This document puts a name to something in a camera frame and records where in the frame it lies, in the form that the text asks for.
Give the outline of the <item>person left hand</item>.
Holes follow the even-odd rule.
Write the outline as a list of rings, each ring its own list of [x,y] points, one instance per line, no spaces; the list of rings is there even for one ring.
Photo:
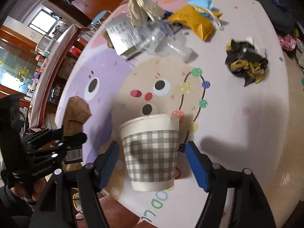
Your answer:
[[[13,194],[13,197],[17,201],[18,205],[35,206],[40,199],[40,194],[44,190],[46,183],[46,179],[41,178],[40,180],[35,182],[30,188],[30,193],[28,193],[27,190],[20,183],[16,183],[13,188],[10,188],[10,191]]]

